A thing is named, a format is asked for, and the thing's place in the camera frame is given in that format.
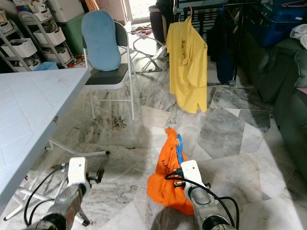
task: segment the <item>light blue cushion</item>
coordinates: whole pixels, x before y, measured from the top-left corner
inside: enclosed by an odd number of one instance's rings
[[[95,69],[111,71],[119,67],[121,55],[116,43],[115,23],[108,12],[87,13],[82,19],[82,34]]]

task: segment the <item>white table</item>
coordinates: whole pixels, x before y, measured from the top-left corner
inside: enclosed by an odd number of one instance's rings
[[[89,77],[87,68],[0,75],[0,215]]]

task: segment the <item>yellow polo shirt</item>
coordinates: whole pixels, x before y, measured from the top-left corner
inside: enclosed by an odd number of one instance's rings
[[[166,39],[170,92],[189,113],[207,111],[207,44],[193,28],[191,17],[172,23]]]

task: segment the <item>black chair seat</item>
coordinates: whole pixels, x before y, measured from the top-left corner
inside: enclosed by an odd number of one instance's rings
[[[112,71],[101,71],[92,69],[91,77],[86,82],[86,85],[115,85],[120,83],[126,72],[128,71],[128,64],[121,63],[119,68]]]

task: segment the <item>blue storage box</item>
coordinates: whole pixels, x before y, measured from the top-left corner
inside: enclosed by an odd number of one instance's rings
[[[57,63],[46,61],[40,66],[38,66],[34,71],[53,70],[53,69],[59,69]]]
[[[275,0],[274,4],[255,5],[263,16],[277,23],[298,23],[307,16],[307,7],[283,7],[283,3],[291,2],[289,0]]]
[[[288,37],[292,28],[301,22],[274,22],[253,7],[249,7],[245,14],[244,26],[251,32],[257,42],[263,46],[273,46]]]

